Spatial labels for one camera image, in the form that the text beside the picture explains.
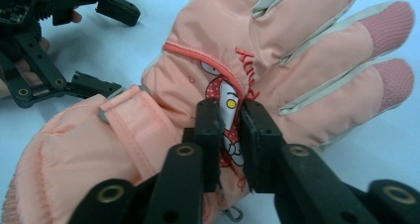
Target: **pink glove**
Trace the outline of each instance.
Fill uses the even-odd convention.
[[[5,223],[65,223],[98,182],[148,179],[194,125],[205,97],[219,101],[225,122],[223,189],[204,194],[206,223],[249,192],[237,134],[245,98],[265,106],[288,143],[308,146],[400,104],[413,86],[410,67],[373,59],[406,40],[411,9],[386,3],[336,24],[353,1],[192,0],[143,76],[147,91],[133,86],[111,100],[84,100],[35,136],[12,182]]]

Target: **white table surface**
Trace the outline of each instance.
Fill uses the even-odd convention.
[[[142,15],[134,28],[95,13],[96,5],[83,6],[80,24],[52,26],[42,22],[44,37],[51,42],[49,55],[67,80],[76,70],[115,81],[123,86],[139,84],[142,71],[154,61],[176,14],[189,0],[129,0]],[[358,0],[349,13],[388,0]],[[420,0],[409,1],[420,15]],[[403,47],[390,56],[405,58],[420,77],[420,26]],[[78,101],[54,98],[29,109],[19,108],[11,98],[0,100],[0,202],[25,146],[56,113]],[[398,108],[354,129],[345,139],[326,150],[322,157],[343,181],[362,190],[376,179],[402,181],[420,190],[420,82]],[[272,195],[252,194],[238,207],[245,211],[242,223],[278,223]],[[230,223],[220,216],[217,223]]]

